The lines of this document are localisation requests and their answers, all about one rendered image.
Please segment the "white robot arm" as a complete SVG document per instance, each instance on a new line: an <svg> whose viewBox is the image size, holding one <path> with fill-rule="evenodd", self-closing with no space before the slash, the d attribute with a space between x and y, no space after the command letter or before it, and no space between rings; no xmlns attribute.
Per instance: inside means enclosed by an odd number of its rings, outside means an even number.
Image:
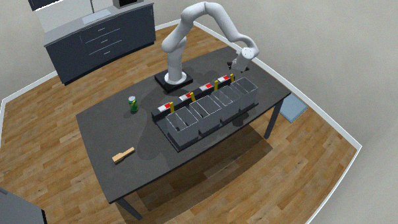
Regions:
<svg viewBox="0 0 398 224"><path fill-rule="evenodd" d="M238 55L235 61L238 66L245 67L256 56L259 51L254 41L248 36L238 33L233 22L229 18L225 9L218 3L208 3L206 1L197 3L187 7L181 13L181 21L178 26L164 39L161 44L163 52L167 55L168 73L165 75L165 81L168 84L177 85L186 80L186 74L183 72L182 77L182 54L186 47L186 35L190 32L194 25L194 21L208 14L212 16L221 28L225 37L229 42L244 42L248 47L242 51L236 51Z"/></svg>

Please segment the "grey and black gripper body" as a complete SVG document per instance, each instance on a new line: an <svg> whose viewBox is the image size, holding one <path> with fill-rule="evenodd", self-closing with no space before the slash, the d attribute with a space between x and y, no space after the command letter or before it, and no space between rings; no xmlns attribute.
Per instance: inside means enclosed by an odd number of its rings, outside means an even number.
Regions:
<svg viewBox="0 0 398 224"><path fill-rule="evenodd" d="M231 68L232 68L232 69L239 70L239 71L245 71L246 67L247 67L247 66L245 66L245 67L240 67L240 66L238 66L238 64L237 64L237 62L235 61L235 59L233 60L233 64L231 65Z"/></svg>

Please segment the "green drink can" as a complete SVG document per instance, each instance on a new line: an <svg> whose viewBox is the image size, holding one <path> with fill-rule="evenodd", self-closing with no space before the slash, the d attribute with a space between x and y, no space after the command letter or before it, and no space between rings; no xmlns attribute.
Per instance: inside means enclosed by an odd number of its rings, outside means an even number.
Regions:
<svg viewBox="0 0 398 224"><path fill-rule="evenodd" d="M128 99L128 102L129 102L131 111L138 110L138 104L137 104L136 98L134 96L130 96Z"/></svg>

